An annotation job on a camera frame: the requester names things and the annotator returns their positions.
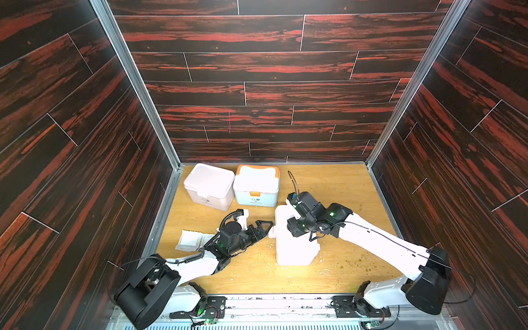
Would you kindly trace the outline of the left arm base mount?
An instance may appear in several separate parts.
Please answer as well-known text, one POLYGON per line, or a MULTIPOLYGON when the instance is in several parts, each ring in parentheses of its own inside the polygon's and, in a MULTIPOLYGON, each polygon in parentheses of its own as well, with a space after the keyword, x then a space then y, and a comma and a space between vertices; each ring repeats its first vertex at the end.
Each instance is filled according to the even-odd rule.
POLYGON ((169 318, 188 320, 192 329, 202 325, 214 325, 225 317, 226 301, 225 296, 208 296, 207 299, 202 298, 190 312, 173 312, 169 314, 169 318))

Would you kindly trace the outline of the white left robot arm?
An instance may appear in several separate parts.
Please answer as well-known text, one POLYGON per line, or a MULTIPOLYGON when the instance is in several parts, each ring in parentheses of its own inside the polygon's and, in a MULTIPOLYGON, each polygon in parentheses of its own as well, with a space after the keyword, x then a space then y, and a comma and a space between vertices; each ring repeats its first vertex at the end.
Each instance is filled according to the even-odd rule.
POLYGON ((238 221, 224 221, 197 254, 173 261, 152 254, 115 291, 112 300, 136 329, 147 328, 163 315, 200 311, 206 293, 192 281, 221 272, 232 258, 268 236, 273 225, 258 220, 244 228, 238 221))

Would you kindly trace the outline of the white orange-trimmed medicine chest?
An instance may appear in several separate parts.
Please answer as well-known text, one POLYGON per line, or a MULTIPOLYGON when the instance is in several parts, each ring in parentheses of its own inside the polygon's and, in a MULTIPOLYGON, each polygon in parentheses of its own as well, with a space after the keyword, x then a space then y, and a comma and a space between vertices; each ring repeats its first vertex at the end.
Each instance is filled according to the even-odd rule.
POLYGON ((278 202, 280 170, 276 166, 239 165, 233 189, 244 206, 275 207, 278 202))

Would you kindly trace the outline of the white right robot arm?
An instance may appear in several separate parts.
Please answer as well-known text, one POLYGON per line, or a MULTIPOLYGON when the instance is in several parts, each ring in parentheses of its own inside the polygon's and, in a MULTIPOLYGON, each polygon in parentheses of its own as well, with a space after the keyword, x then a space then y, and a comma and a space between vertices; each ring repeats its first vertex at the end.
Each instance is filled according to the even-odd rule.
POLYGON ((362 283, 351 304, 356 313, 378 316, 394 305, 413 306, 430 315, 441 313, 451 281, 447 251, 400 239, 341 204, 324 207, 308 192, 290 193, 287 204, 294 209, 294 216, 287 220, 293 237, 309 234, 309 240, 315 241, 331 235, 364 248, 402 273, 393 280, 362 283))

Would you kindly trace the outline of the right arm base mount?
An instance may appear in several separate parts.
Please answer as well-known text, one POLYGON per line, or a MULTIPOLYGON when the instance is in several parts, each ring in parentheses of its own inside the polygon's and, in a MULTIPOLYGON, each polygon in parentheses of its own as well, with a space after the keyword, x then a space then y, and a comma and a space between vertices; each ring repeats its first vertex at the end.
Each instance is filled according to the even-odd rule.
POLYGON ((356 301, 355 296, 333 296, 330 307, 334 309, 337 318, 379 318, 391 317, 389 308, 376 309, 363 298, 356 301))

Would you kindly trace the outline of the white gauze packet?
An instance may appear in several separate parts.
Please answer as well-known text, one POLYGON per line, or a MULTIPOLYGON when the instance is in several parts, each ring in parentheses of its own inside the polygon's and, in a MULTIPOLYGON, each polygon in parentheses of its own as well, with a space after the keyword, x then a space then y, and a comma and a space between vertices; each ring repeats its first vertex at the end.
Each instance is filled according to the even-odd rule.
POLYGON ((183 230, 175 249, 184 252, 194 252, 202 246, 204 234, 201 232, 183 230))
POLYGON ((203 234, 199 247, 204 247, 214 236, 215 234, 203 234))

